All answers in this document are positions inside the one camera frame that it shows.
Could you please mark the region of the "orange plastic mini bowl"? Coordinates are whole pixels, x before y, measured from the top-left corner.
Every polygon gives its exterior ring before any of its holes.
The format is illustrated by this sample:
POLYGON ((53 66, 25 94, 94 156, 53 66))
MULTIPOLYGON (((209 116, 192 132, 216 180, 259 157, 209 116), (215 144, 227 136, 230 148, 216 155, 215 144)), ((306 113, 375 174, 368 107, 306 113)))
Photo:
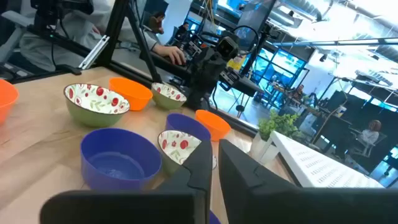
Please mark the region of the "orange plastic mini bowl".
POLYGON ((150 89, 127 78, 110 78, 109 88, 128 100, 131 111, 143 110, 153 97, 150 89))
POLYGON ((195 119, 209 130, 214 142, 223 139, 231 131, 231 126, 223 118, 207 110, 196 110, 195 119))
POLYGON ((18 97, 17 88, 8 81, 0 79, 0 124, 5 122, 18 97))

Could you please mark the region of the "silver aluminium extrusion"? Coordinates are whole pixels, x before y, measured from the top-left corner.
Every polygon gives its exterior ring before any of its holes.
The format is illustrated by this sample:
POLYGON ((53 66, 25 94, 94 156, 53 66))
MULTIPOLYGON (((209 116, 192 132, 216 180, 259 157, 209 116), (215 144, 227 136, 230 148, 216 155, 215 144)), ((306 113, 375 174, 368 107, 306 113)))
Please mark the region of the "silver aluminium extrusion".
POLYGON ((79 64, 78 68, 80 70, 86 70, 90 68, 96 59, 100 56, 102 51, 106 48, 110 36, 104 35, 102 38, 97 42, 97 44, 93 47, 93 49, 89 52, 89 54, 84 58, 84 60, 79 64))

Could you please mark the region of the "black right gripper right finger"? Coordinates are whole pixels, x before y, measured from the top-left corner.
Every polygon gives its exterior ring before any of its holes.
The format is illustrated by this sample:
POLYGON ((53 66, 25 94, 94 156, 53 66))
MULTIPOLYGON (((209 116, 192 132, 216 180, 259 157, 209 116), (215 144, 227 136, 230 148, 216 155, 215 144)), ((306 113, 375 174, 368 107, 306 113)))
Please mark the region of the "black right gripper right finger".
POLYGON ((218 166, 229 224, 398 224, 398 190, 297 187, 226 139, 218 166))

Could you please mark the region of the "white perforated metal shelf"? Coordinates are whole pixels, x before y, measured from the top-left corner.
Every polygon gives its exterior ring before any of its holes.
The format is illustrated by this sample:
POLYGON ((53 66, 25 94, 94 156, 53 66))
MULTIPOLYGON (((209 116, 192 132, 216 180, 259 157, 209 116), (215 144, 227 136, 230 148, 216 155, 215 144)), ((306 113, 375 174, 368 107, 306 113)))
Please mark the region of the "white perforated metal shelf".
POLYGON ((302 187, 383 188, 376 180, 283 134, 273 131, 270 137, 302 187))

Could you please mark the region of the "black aluminium rig frame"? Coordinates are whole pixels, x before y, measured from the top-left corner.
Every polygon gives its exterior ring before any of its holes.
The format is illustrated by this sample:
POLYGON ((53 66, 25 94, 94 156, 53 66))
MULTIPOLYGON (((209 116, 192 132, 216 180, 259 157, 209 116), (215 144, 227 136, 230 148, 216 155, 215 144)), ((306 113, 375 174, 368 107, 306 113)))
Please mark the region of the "black aluminium rig frame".
MULTIPOLYGON (((16 2, 19 6, 22 6, 24 1, 33 2, 39 8, 35 10, 34 18, 27 17, 31 20, 31 25, 27 27, 26 32, 30 32, 49 41, 51 44, 62 47, 66 50, 73 52, 81 57, 86 57, 89 52, 93 49, 84 47, 68 37, 62 36, 56 32, 55 27, 62 24, 60 16, 65 11, 81 11, 85 13, 86 9, 92 9, 92 0, 0 0, 0 17, 2 13, 6 12, 1 9, 2 5, 9 6, 10 3, 16 2)), ((108 68, 114 72, 118 72, 121 76, 134 80, 149 87, 154 82, 161 81, 160 75, 157 73, 152 57, 150 56, 146 39, 142 31, 140 31, 137 25, 136 13, 132 8, 132 1, 130 0, 116 0, 116 5, 112 9, 111 19, 108 22, 108 26, 105 31, 105 35, 110 36, 106 48, 102 51, 99 57, 96 59, 95 64, 100 67, 108 68), (116 49, 116 42, 119 40, 120 33, 122 31, 122 22, 127 18, 129 19, 129 30, 134 33, 139 44, 140 50, 143 53, 144 61, 147 64, 150 77, 147 78, 142 72, 135 72, 131 68, 127 68, 125 65, 113 62, 111 56, 116 49)), ((4 30, 0 26, 0 35, 4 33, 4 30)))

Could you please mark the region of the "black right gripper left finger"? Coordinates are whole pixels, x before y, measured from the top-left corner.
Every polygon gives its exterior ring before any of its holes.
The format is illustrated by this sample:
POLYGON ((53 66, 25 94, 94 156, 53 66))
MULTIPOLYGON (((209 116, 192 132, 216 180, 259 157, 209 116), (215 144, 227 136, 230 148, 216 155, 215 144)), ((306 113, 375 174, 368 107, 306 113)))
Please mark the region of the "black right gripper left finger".
POLYGON ((156 189, 62 192, 44 203, 39 223, 208 224, 212 168, 212 145, 203 141, 156 189))

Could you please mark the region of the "green potted plant white pot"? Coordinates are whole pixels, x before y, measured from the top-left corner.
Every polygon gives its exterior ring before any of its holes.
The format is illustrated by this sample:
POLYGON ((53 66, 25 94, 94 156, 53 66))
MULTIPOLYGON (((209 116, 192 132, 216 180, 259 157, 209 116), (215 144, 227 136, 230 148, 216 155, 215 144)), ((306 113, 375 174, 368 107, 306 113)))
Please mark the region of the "green potted plant white pot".
POLYGON ((275 110, 272 110, 268 119, 260 119, 259 130, 252 140, 249 151, 252 158, 261 164, 266 164, 278 155, 279 150, 270 137, 273 131, 296 141, 305 139, 305 135, 294 125, 297 118, 297 115, 291 114, 280 116, 275 110))

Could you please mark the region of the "person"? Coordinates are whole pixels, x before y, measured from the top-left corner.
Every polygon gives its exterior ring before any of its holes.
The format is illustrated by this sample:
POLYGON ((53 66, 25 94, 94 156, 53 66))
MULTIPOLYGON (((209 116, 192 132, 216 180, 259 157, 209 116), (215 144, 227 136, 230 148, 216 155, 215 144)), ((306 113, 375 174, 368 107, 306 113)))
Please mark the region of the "person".
POLYGON ((183 41, 188 34, 188 28, 189 28, 188 22, 184 22, 181 26, 179 26, 175 34, 175 39, 178 41, 183 41))
POLYGON ((303 89, 304 89, 304 85, 303 85, 303 84, 299 85, 299 86, 292 92, 292 97, 293 97, 294 99, 300 101, 300 100, 303 98, 303 96, 304 96, 303 89))
MULTIPOLYGON (((55 28, 56 32, 92 49, 106 31, 111 19, 113 4, 109 0, 93 0, 93 9, 92 14, 85 14, 77 10, 67 11, 62 19, 63 27, 58 24, 55 28)), ((146 32, 144 37, 149 50, 170 58, 173 64, 182 65, 186 62, 184 53, 179 48, 161 45, 146 32)), ((19 46, 24 58, 46 72, 53 72, 55 64, 77 67, 83 60, 83 57, 62 47, 53 46, 49 41, 30 32, 26 32, 22 36, 19 46)))
POLYGON ((164 12, 156 12, 148 20, 148 28, 155 34, 164 34, 164 29, 162 27, 162 22, 165 19, 164 12))
POLYGON ((379 120, 372 120, 368 124, 368 128, 364 129, 358 135, 358 141, 365 146, 374 145, 379 138, 379 131, 381 130, 382 123, 379 120))

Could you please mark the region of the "floral bowl green outside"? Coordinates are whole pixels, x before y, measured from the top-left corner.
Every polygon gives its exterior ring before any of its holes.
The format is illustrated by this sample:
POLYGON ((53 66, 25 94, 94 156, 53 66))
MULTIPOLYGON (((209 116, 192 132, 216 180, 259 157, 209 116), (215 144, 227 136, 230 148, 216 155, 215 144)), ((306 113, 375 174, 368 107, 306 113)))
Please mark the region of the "floral bowl green outside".
POLYGON ((177 88, 163 83, 153 83, 151 86, 155 104, 165 110, 175 110, 186 102, 187 97, 177 88))
POLYGON ((158 135, 163 170, 172 175, 199 146, 201 140, 182 131, 167 130, 158 135))
POLYGON ((112 126, 130 110, 125 97, 94 84, 70 84, 64 88, 63 94, 71 117, 93 128, 112 126))

